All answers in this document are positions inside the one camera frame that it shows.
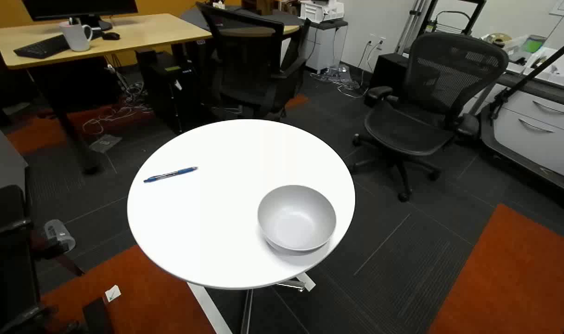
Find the black equipment left foreground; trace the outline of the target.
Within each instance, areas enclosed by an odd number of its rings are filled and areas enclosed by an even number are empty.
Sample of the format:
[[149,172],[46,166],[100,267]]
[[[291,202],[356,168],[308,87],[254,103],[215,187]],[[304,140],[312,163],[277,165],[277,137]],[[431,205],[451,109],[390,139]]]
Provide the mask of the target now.
[[37,259],[56,259],[82,276],[67,244],[34,230],[19,185],[0,187],[0,334],[45,334],[52,309],[41,302]]

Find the small white card on floor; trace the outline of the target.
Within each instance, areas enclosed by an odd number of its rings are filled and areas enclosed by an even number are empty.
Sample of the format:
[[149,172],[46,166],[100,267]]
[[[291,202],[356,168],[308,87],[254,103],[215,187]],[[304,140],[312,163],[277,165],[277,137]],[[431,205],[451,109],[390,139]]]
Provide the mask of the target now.
[[121,287],[115,283],[110,289],[104,291],[106,302],[113,302],[121,296]]

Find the black office chair at desk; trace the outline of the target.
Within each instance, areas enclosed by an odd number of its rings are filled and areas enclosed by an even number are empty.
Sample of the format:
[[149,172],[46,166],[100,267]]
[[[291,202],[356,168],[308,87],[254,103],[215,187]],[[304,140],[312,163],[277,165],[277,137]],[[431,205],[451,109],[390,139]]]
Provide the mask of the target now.
[[280,20],[199,5],[215,46],[210,111],[217,118],[282,118],[306,63],[308,22],[286,31]]

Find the round white table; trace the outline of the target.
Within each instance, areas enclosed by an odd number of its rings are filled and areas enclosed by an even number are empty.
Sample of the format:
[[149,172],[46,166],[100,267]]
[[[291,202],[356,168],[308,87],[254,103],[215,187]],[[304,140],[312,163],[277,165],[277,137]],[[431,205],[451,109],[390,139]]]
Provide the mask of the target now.
[[[186,166],[193,172],[143,183]],[[275,187],[306,185],[336,209],[328,243],[310,252],[271,244],[258,204]],[[241,291],[241,334],[252,328],[254,293],[278,283],[304,287],[351,228],[353,176],[340,153],[314,133],[262,118],[217,120],[162,144],[134,176],[126,217],[139,248],[169,274],[208,289]]]

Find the black keyboard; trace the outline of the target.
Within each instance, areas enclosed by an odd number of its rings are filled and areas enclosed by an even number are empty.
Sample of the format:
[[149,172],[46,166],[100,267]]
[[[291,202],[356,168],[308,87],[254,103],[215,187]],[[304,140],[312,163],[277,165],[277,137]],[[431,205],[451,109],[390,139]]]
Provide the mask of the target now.
[[21,48],[15,48],[17,55],[22,57],[35,57],[35,59],[45,59],[50,55],[56,55],[59,51],[65,51],[69,48],[67,40],[63,35],[48,37]]

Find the white box on shelf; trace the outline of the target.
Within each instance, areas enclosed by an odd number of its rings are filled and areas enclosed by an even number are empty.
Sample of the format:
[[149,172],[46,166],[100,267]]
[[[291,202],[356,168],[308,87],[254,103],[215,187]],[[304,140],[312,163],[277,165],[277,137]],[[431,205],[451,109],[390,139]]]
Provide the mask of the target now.
[[299,0],[301,1],[301,18],[308,18],[316,24],[336,20],[345,14],[341,0]]

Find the black monitor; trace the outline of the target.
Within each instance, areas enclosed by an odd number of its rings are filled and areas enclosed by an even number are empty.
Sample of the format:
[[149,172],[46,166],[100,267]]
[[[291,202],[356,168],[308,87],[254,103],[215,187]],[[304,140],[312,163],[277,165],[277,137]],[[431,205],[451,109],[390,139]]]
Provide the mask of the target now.
[[136,0],[22,0],[34,20],[69,18],[95,29],[111,29],[104,14],[136,12]]

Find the white bowl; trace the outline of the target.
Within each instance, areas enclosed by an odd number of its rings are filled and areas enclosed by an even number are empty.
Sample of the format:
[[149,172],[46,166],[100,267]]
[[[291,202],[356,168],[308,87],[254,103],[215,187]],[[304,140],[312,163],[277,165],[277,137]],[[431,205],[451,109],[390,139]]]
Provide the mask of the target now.
[[280,248],[310,252],[330,241],[336,209],[319,191],[306,185],[280,185],[258,204],[262,235]]

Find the white mug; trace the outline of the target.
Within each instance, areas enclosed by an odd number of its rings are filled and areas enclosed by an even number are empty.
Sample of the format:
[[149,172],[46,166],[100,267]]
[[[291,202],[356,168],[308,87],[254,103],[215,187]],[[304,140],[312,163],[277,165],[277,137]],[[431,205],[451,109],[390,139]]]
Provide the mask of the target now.
[[84,51],[84,50],[91,48],[93,29],[91,29],[89,24],[63,22],[61,24],[61,33],[63,33],[71,50]]

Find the black mesh office chair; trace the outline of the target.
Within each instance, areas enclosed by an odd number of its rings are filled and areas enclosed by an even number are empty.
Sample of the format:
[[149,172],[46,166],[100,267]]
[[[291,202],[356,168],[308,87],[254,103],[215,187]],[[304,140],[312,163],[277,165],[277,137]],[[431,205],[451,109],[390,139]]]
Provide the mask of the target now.
[[497,81],[508,64],[508,55],[482,38],[458,33],[423,33],[408,51],[408,66],[395,90],[379,85],[369,90],[371,111],[366,114],[366,133],[356,133],[353,144],[371,142],[397,166],[403,189],[397,198],[412,196],[406,161],[429,168],[436,179],[442,170],[427,157],[447,146],[460,127],[475,129],[464,105]]

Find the black computer mouse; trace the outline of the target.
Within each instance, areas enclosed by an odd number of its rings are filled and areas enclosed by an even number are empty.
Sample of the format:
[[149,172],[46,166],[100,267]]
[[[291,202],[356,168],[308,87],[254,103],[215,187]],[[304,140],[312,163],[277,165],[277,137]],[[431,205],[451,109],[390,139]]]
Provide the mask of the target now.
[[115,33],[115,31],[104,31],[104,33],[102,33],[102,38],[104,38],[104,40],[119,40],[121,35]]

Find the blue ballpoint pen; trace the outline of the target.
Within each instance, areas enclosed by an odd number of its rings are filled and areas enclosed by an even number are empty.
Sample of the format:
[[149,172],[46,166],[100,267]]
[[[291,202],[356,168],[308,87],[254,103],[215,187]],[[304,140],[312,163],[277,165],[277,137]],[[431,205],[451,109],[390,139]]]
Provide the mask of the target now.
[[187,174],[187,172],[193,172],[197,168],[199,166],[186,166],[186,168],[178,168],[178,170],[171,170],[171,172],[163,172],[163,174],[154,174],[154,176],[145,178],[143,183],[152,183],[152,181],[158,181],[158,179]]

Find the white drawer cabinet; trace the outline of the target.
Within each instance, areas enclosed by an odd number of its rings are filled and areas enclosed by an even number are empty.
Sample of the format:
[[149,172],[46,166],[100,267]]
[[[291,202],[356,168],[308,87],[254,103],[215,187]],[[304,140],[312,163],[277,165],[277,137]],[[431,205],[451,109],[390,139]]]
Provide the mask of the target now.
[[494,137],[516,153],[564,176],[564,103],[516,90],[495,109]]

